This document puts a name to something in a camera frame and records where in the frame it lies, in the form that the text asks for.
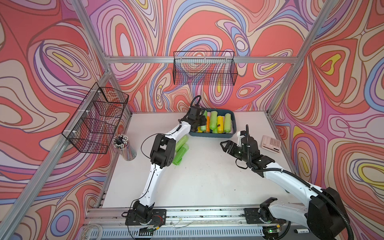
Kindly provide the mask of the light green roll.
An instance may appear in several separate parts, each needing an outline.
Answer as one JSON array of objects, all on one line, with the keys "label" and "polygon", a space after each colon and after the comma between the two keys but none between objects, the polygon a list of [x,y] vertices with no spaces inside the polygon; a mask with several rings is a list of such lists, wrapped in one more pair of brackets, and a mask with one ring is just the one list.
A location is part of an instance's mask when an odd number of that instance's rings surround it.
[{"label": "light green roll", "polygon": [[224,117],[224,132],[230,133],[232,131],[232,115],[226,113]]}]

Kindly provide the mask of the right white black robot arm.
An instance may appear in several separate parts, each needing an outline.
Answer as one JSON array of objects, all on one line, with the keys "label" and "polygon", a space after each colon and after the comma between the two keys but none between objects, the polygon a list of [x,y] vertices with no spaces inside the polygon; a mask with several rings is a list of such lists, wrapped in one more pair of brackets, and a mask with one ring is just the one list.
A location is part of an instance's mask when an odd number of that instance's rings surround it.
[{"label": "right white black robot arm", "polygon": [[281,219],[296,223],[320,240],[333,240],[343,230],[347,231],[349,240],[355,238],[345,206],[335,189],[321,188],[285,170],[272,158],[262,155],[252,137],[240,136],[238,143],[228,140],[220,145],[225,153],[245,162],[252,172],[274,182],[299,200],[299,204],[290,204],[270,197],[259,206],[257,216],[260,221],[270,223]]}]

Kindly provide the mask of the orange trash bag roll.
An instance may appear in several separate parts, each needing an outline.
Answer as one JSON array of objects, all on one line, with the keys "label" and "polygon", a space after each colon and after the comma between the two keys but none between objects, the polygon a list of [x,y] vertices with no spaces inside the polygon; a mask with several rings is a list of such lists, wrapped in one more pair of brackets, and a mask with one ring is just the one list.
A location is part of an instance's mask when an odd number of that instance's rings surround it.
[{"label": "orange trash bag roll", "polygon": [[206,133],[210,133],[210,117],[207,116]]}]

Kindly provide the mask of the teal plastic storage box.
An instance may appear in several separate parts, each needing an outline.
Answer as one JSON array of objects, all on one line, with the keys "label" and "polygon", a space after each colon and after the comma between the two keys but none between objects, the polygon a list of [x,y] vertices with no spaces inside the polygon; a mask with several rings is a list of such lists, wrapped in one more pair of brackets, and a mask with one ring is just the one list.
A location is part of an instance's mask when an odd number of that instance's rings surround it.
[{"label": "teal plastic storage box", "polygon": [[230,110],[224,110],[224,109],[206,109],[208,112],[211,111],[217,111],[219,116],[225,116],[225,114],[231,114],[231,120],[232,120],[232,130],[230,133],[222,133],[222,134],[216,134],[216,133],[196,133],[196,132],[189,132],[190,136],[193,137],[204,137],[204,138],[224,138],[224,139],[230,139],[236,132],[237,132],[237,126],[236,126],[236,118],[235,113]]}]

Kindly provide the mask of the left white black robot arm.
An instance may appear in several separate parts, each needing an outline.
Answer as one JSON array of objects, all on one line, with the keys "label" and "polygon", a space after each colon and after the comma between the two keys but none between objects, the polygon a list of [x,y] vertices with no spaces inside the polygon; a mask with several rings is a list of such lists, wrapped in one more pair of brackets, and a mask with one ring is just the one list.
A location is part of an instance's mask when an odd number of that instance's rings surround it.
[{"label": "left white black robot arm", "polygon": [[204,108],[199,104],[190,105],[187,113],[179,120],[179,125],[166,134],[156,134],[151,152],[151,169],[142,195],[132,201],[126,212],[126,226],[157,225],[165,222],[165,210],[153,212],[155,191],[163,170],[177,161],[177,152],[188,141],[188,133],[207,123]]}]

